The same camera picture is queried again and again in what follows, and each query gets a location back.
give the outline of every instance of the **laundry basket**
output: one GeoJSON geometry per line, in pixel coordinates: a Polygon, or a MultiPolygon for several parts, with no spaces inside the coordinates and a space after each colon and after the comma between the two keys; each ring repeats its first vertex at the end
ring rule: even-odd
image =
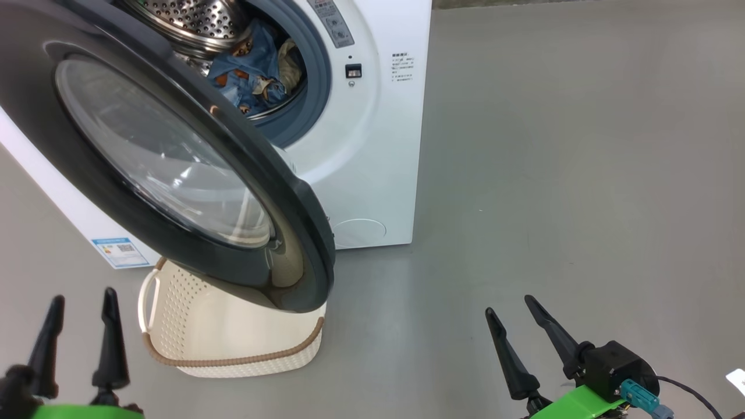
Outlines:
{"type": "Polygon", "coordinates": [[[305,366],[320,347],[326,313],[325,304],[314,312],[294,314],[249,303],[166,259],[145,278],[138,305],[150,355],[189,375],[208,378],[254,377],[305,366]]]}

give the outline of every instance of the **washing machine door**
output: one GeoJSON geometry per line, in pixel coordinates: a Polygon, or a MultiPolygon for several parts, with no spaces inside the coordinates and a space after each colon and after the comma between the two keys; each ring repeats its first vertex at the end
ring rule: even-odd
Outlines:
{"type": "Polygon", "coordinates": [[[103,0],[0,10],[0,106],[88,199],[243,299],[326,301],[334,242],[310,186],[161,36],[103,0]]]}

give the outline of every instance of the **front-loading washing machine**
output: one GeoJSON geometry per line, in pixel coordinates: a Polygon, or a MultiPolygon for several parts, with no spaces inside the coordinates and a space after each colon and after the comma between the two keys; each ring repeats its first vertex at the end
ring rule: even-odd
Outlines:
{"type": "Polygon", "coordinates": [[[431,0],[242,1],[304,71],[252,118],[144,0],[0,1],[0,142],[112,267],[307,311],[335,248],[411,242],[431,0]]]}

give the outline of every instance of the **brown rope trim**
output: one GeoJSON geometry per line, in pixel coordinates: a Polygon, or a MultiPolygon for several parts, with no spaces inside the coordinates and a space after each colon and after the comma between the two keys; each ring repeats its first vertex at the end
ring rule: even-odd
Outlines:
{"type": "Polygon", "coordinates": [[[158,271],[160,271],[161,269],[163,269],[163,265],[165,265],[165,263],[167,261],[168,261],[168,259],[166,259],[165,257],[162,257],[161,256],[161,258],[158,259],[158,263],[155,264],[155,269],[157,269],[158,271]]]}
{"type": "Polygon", "coordinates": [[[207,359],[202,361],[187,360],[187,359],[171,359],[161,355],[158,350],[153,346],[153,341],[150,338],[150,333],[142,333],[142,340],[145,342],[145,347],[148,349],[150,356],[161,364],[168,365],[171,367],[188,367],[188,368],[205,368],[205,367],[231,367],[233,365],[243,364],[254,364],[256,362],[271,361],[273,359],[285,358],[287,356],[293,356],[296,353],[306,349],[313,343],[321,333],[323,327],[323,317],[318,318],[315,329],[311,332],[311,335],[305,338],[302,343],[296,347],[292,347],[286,350],[280,350],[279,352],[266,353],[264,355],[246,356],[244,358],[231,358],[231,359],[207,359]]]}

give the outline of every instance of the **concrete floor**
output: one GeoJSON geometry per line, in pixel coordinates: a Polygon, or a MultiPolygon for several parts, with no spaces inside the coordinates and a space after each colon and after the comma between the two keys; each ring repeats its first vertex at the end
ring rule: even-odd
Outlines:
{"type": "MultiPolygon", "coordinates": [[[[520,418],[483,312],[554,398],[566,380],[530,293],[577,340],[620,341],[729,418],[745,408],[724,379],[745,368],[743,51],[734,1],[435,12],[415,242],[340,253],[320,353],[272,377],[155,363],[134,309],[146,270],[112,271],[0,149],[0,359],[25,361],[65,294],[60,400],[87,403],[111,285],[120,395],[149,418],[520,418]]],[[[709,417],[668,385],[662,401],[709,417]]]]}

